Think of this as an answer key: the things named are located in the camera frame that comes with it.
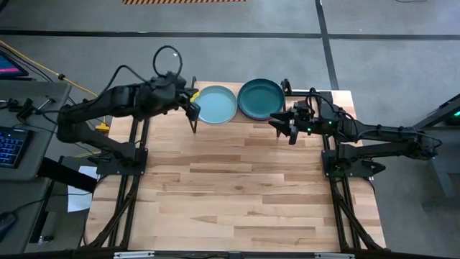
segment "keyboard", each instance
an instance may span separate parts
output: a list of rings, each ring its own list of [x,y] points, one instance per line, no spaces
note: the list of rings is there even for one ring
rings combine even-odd
[[[0,167],[17,168],[31,136],[31,130],[0,127]]]

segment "blue bowl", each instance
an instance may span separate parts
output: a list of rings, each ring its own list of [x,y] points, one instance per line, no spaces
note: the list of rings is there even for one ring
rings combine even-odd
[[[251,80],[238,93],[238,107],[250,119],[270,119],[270,114],[279,112],[284,103],[281,87],[267,79]]]
[[[229,122],[235,116],[238,105],[235,94],[223,86],[204,88],[195,103],[201,107],[198,118],[209,124]]]

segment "paper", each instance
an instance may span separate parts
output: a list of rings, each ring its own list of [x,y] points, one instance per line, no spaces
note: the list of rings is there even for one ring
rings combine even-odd
[[[86,174],[92,178],[97,179],[98,175],[96,174],[97,167],[94,166],[81,166],[78,169],[78,172]],[[68,187],[68,206],[67,212],[79,212],[84,209],[89,209],[91,207],[91,201],[93,200],[93,195],[90,192],[75,188],[72,186]]]

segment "gray floor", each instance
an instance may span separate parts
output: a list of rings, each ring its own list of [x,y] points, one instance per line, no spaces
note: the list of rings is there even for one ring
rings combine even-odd
[[[319,32],[313,0],[248,0],[231,4],[122,6],[121,1],[11,1],[0,27],[156,32]],[[460,1],[323,0],[330,33],[458,34]],[[245,82],[289,78],[295,88],[330,89],[321,40],[211,38],[1,37],[98,93],[117,65],[152,76],[161,45],[176,46],[183,76]],[[413,125],[459,93],[460,41],[332,40],[339,87],[351,90],[357,116],[370,124]],[[159,64],[174,70],[171,55]],[[122,73],[117,83],[134,82]],[[73,91],[75,100],[88,97]],[[84,153],[53,141],[49,156]],[[375,180],[388,248],[404,253],[460,258],[460,213],[424,211],[439,195],[429,164],[406,158],[381,160]]]

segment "teal bowl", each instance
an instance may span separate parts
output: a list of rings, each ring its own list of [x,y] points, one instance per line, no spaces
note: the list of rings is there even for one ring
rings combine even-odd
[[[238,107],[250,119],[270,119],[270,114],[279,112],[284,103],[281,87],[267,79],[251,80],[238,93]]]

